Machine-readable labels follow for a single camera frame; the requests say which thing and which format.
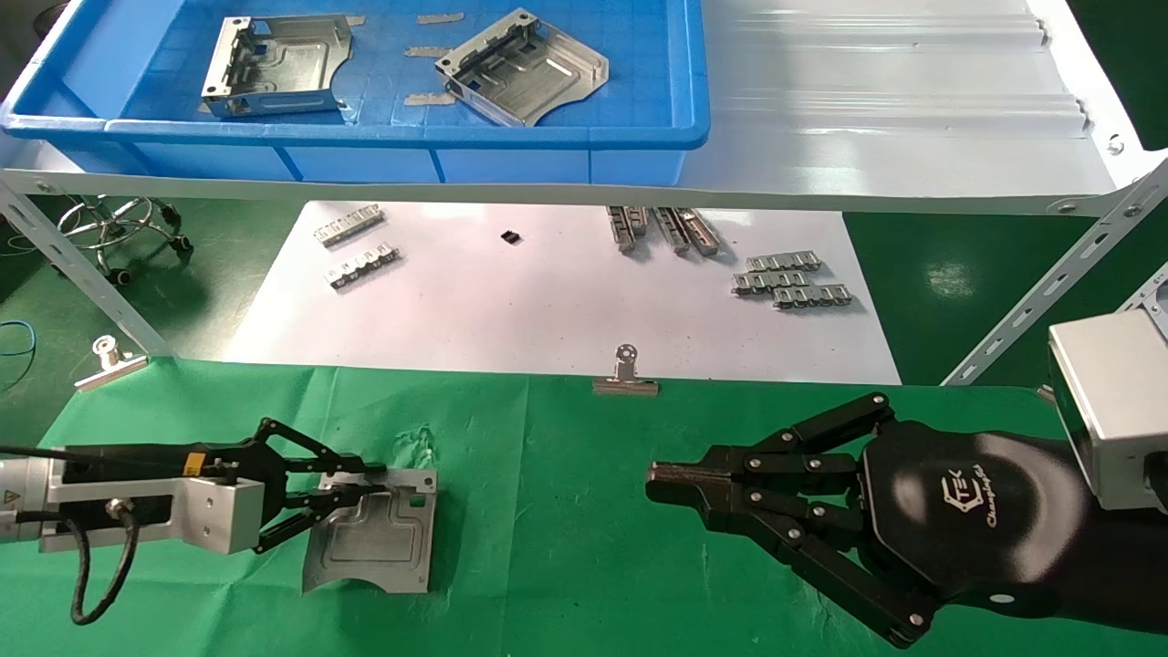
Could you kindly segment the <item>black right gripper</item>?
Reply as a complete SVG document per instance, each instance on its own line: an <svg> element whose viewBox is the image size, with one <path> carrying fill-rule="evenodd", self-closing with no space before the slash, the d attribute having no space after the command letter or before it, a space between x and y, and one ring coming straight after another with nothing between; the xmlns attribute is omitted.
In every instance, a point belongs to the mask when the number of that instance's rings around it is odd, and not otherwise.
<svg viewBox="0 0 1168 657"><path fill-rule="evenodd" d="M858 473L837 448L891 421L871 392L772 433L653 462L648 498L691 507L705 530L748 537L894 648L929 632L937 601L881 582L847 556L858 532L809 502L755 486L834 486ZM1164 516L1101 509L1068 443L1011 433L881 429L862 452L880 556L945 604L1164 632Z"/></svg>

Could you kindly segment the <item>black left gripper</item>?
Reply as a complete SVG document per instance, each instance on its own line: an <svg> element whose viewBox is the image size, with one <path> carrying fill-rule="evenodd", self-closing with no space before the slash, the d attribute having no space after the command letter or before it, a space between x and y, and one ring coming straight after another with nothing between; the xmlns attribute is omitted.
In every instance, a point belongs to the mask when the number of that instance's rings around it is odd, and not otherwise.
<svg viewBox="0 0 1168 657"><path fill-rule="evenodd" d="M283 456L267 447L267 442L274 438L299 447L310 456ZM204 466L216 461L237 463L238 477L260 482L266 487L266 496L276 502L281 502L287 495L287 472L380 475L388 471L385 464L367 462L359 454L334 452L317 438L272 417L263 417L251 441L241 443L134 443L67 447L64 450L96 458L89 464L67 462L61 475L64 484L174 478L185 473L188 457L195 454L203 457ZM262 530L253 552L264 554L308 531L333 512L359 506L366 496L385 491L387 486L380 484L334 484L328 489L288 495L284 507L297 510L297 516L288 516L274 527Z"/></svg>

